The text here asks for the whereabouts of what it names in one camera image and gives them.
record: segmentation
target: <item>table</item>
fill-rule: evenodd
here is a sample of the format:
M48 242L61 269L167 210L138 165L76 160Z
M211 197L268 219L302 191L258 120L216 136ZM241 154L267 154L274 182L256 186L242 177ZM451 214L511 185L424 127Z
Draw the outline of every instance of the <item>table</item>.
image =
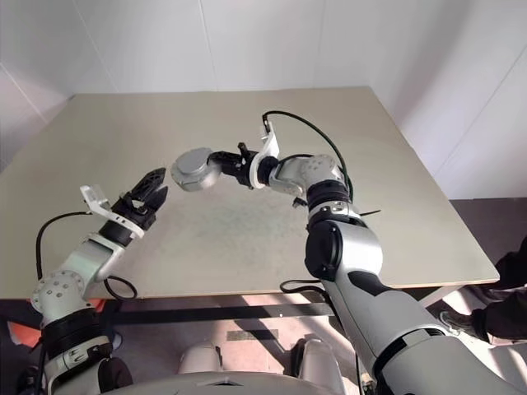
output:
M398 288L459 286L498 275L454 208L366 87L289 91L77 95L0 174L0 299L35 286L35 237L52 216L85 209L79 186L99 184L111 202L147 171L171 166L200 146L258 150L260 116L284 109L333 138L346 158L366 223L382 244L380 277ZM272 117L281 155L328 153L311 130ZM249 191L223 177L200 193L169 197L157 223L128 248L115 274L143 298L272 292L307 278L306 209L271 190ZM61 220L43 241L44 272L58 267L104 222ZM96 297L107 297L102 287Z

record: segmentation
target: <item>white wall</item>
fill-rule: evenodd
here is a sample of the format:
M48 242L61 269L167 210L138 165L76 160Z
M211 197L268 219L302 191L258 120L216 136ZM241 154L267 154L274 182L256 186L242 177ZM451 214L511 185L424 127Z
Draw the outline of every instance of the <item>white wall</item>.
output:
M527 131L505 119L524 117L527 90L501 94L513 71L515 82L527 76L518 62L527 2L378 5L371 85L443 191L449 198L527 196L527 171L518 170L527 168L527 156L511 160ZM479 139L499 146L501 160L481 150Z
M527 141L520 121L506 131L500 123L503 109L523 115L527 95L500 94L526 73L516 70L527 45L524 0L0 4L2 86L18 92L2 98L4 164L77 92L370 85L450 198L527 196L519 170L527 159L489 163L474 146L483 133L510 158Z

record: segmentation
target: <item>person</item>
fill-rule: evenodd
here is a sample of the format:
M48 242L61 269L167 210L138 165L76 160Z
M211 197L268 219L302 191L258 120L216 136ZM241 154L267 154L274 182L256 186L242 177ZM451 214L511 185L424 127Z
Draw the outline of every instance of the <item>person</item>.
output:
M519 251L498 261L496 269L498 282L465 287L487 304L484 309L465 315L440 301L429 311L451 330L493 345L527 341L527 237Z

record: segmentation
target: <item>white bracket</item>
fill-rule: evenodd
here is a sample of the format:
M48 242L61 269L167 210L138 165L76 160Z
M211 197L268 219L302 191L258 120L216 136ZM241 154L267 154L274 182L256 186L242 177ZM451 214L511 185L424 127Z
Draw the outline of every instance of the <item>white bracket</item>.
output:
M260 166L260 162L266 156L274 156L276 158L280 153L277 137L274 134L273 124L268 122L269 133L267 133L265 126L262 126L261 128L263 148L262 151L254 156L249 169L250 184L256 189L261 189L266 186L258 181L258 167Z
M134 224L129 219L111 211L110 202L103 194L99 185L94 185L93 187L89 185L82 185L81 193L91 212L103 216L107 220L113 221L130 230L132 232L132 239L134 239L136 236L141 239L145 235L145 231L138 225Z

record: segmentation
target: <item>robotic arm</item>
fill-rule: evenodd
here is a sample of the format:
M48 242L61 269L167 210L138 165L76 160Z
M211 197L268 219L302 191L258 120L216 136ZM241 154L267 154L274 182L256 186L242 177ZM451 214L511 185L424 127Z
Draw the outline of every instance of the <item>robotic arm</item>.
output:
M49 358L45 366L49 393L59 387L63 393L81 393L78 389L86 388L86 383L93 393L102 393L131 383L126 366L111 358L112 346L87 297L91 285L108 278L125 248L155 222L168 191L160 188L164 177L165 169L153 170L111 208L98 187L81 187L90 211L107 222L88 235L61 267L42 278L31 296L31 304L43 316L41 341ZM88 367L89 379L68 381ZM70 387L60 386L66 382ZM72 388L73 383L79 387Z
M382 250L352 205L346 175L326 155L278 160L272 126L260 153L240 143L240 154L199 148L180 156L172 177L184 190L212 186L220 173L249 188L304 198L309 209L305 266L319 278L380 393L517 394L411 296L378 275Z
M347 175L326 155L278 160L273 125L264 120L263 150L240 154L199 148L180 156L171 169L186 191L213 186L220 175L235 177L248 188L269 187L308 207L305 266L322 281L349 341L379 393L395 395L450 393L520 394L487 369L412 297L381 283L382 250L375 234L353 206ZM327 393L302 380L268 374L229 372L181 374L128 386L122 361L111 357L93 306L90 285L108 278L134 238L156 220L166 198L160 188L163 169L154 170L110 205L97 188L82 187L93 213L106 224L89 235L57 270L43 278L31 303L43 315L43 347L48 393L225 393L230 380L237 393Z

